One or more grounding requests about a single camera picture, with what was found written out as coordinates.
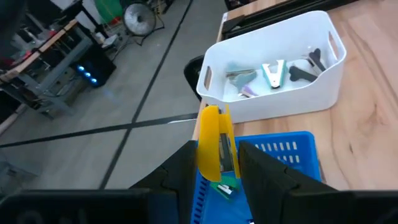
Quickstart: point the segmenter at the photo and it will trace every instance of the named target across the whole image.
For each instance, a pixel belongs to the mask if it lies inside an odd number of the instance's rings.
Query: workbench
[[[224,18],[278,2],[257,0]],[[398,188],[397,11],[396,0],[359,0],[328,11],[348,52],[337,103],[324,111],[234,124],[235,136],[310,131],[328,185],[339,190]],[[205,105],[202,101],[193,139],[198,139]]]
[[[7,73],[0,75],[0,84],[8,83],[14,78],[22,80],[26,84],[26,88],[34,93],[41,100],[48,101],[48,105],[41,106],[39,109],[35,109],[39,113],[46,113],[49,109],[54,106],[58,109],[64,110],[68,114],[73,114],[74,110],[66,104],[66,99],[71,92],[72,83],[62,90],[62,93],[53,94],[49,92],[51,86],[53,86],[57,80],[64,74],[65,70],[70,66],[71,63],[79,59],[89,48],[93,45],[93,40],[89,38],[78,26],[76,19],[71,20],[68,24],[63,26],[55,35],[51,36],[43,45],[41,45],[37,51],[31,54],[27,59],[25,59],[18,66],[7,71]],[[26,72],[24,72],[32,63],[36,60],[40,60],[40,56],[46,50],[52,46],[59,47],[58,41],[64,35],[68,35],[67,32],[74,29],[78,36],[81,37],[79,43],[73,49],[69,49],[69,52],[63,52],[64,58],[57,65],[54,66],[46,75],[46,77],[41,80],[35,80]],[[19,100],[21,103],[25,103],[24,99],[19,96],[16,91],[7,86],[2,86],[2,89],[9,95]]]

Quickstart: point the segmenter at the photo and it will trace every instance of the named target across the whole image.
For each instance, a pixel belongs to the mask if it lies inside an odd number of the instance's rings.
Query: wooden tabletop
[[[273,2],[258,0],[229,12],[228,19]],[[310,131],[328,185],[398,188],[397,11],[396,0],[360,0],[328,11],[348,52],[337,103],[324,111],[235,124],[235,135]]]
[[[39,51],[44,52],[49,47],[51,47],[59,38],[61,38],[66,31],[70,30],[74,25],[77,24],[77,20],[71,20],[62,30],[57,32],[54,36],[52,36],[43,46],[40,47]],[[16,66],[15,68],[8,71],[6,74],[0,75],[0,83],[1,80],[8,82],[10,79],[17,77],[22,71],[24,71],[32,62],[40,57],[40,52],[35,52],[31,56],[29,56],[26,60],[24,60],[21,64]]]

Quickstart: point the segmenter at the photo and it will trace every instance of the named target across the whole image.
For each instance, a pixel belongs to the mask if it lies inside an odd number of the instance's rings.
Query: gray floor
[[[0,136],[0,144],[130,123],[187,6],[188,0],[175,0],[162,16],[165,29],[153,33],[142,47],[128,45],[115,60],[118,68],[107,84],[78,97],[73,105],[75,115],[60,114],[49,121],[26,111]],[[182,71],[191,58],[215,43],[225,11],[223,1],[193,1],[138,121],[198,111],[199,101]],[[194,125],[195,121],[185,121],[133,129],[106,187],[126,188],[143,178],[191,138]],[[120,130],[2,150],[11,162],[39,170],[40,175],[24,182],[24,188],[97,189],[124,133]]]

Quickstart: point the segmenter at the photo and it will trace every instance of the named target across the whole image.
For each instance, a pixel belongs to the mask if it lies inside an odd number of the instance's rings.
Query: blue plastic basket
[[[250,142],[284,164],[321,181],[315,140],[308,131],[235,137],[237,146],[240,141]],[[226,175],[234,177],[233,172]],[[228,201],[197,171],[191,224],[248,224],[252,216],[240,180],[238,183],[238,194]]]

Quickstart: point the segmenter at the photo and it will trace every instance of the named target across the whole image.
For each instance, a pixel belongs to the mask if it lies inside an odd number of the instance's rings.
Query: yellow stapler
[[[221,173],[229,171],[234,171],[236,178],[240,178],[228,106],[225,114],[221,114],[216,105],[203,109],[200,117],[197,162],[201,175],[209,181],[221,182]]]

